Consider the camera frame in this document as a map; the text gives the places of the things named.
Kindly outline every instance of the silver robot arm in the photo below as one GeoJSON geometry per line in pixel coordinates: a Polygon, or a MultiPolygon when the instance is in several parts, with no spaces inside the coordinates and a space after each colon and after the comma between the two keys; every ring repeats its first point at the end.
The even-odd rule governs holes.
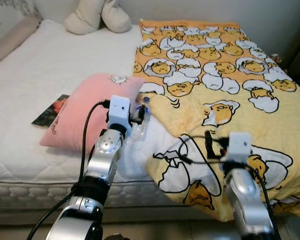
{"type": "Polygon", "coordinates": [[[221,161],[230,163],[222,165],[226,181],[225,193],[233,207],[233,218],[243,240],[274,240],[273,224],[260,199],[259,186],[246,168],[232,164],[247,164],[250,151],[248,133],[229,134],[227,152],[221,158],[221,161]]]}
{"type": "Polygon", "coordinates": [[[54,222],[46,240],[102,240],[104,204],[116,174],[125,135],[131,133],[130,100],[113,96],[108,129],[97,140],[82,182],[54,222]]]}

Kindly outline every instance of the stuffed toy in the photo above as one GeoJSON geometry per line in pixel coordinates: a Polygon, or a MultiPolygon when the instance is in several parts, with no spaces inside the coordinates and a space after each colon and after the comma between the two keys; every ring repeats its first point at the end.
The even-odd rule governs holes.
{"type": "Polygon", "coordinates": [[[98,30],[101,17],[115,33],[131,28],[130,17],[119,6],[119,0],[80,0],[75,12],[65,19],[63,25],[71,33],[88,34],[98,30]]]}

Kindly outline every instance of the plastic bottle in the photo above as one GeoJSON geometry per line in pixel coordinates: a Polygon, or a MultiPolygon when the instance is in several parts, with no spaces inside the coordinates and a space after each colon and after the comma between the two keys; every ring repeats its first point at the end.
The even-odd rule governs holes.
{"type": "Polygon", "coordinates": [[[133,114],[134,119],[139,119],[144,112],[143,121],[141,124],[133,123],[131,137],[134,141],[140,141],[144,138],[146,133],[146,128],[150,121],[150,108],[149,108],[150,98],[144,97],[141,104],[138,104],[135,112],[133,114]]]}

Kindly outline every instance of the bottle cap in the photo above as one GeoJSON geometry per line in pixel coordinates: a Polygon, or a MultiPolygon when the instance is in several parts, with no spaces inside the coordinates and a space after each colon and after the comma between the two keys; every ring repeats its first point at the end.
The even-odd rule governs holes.
{"type": "Polygon", "coordinates": [[[147,96],[145,96],[144,98],[143,98],[143,102],[144,103],[149,103],[150,102],[150,98],[149,97],[147,97],[147,96]]]}

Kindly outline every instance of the cartoon print blanket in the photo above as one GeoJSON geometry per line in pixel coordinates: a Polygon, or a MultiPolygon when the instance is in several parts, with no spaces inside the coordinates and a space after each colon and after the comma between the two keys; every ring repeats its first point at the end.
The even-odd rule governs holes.
{"type": "MultiPolygon", "coordinates": [[[[150,97],[152,114],[175,136],[147,161],[161,190],[231,220],[224,174],[218,164],[199,164],[210,159],[205,139],[195,136],[249,132],[248,164],[261,175],[274,211],[300,216],[300,87],[235,23],[142,21],[140,30],[134,63],[134,75],[146,79],[140,97],[150,97]]],[[[222,151],[212,144],[213,154],[222,151]]]]}

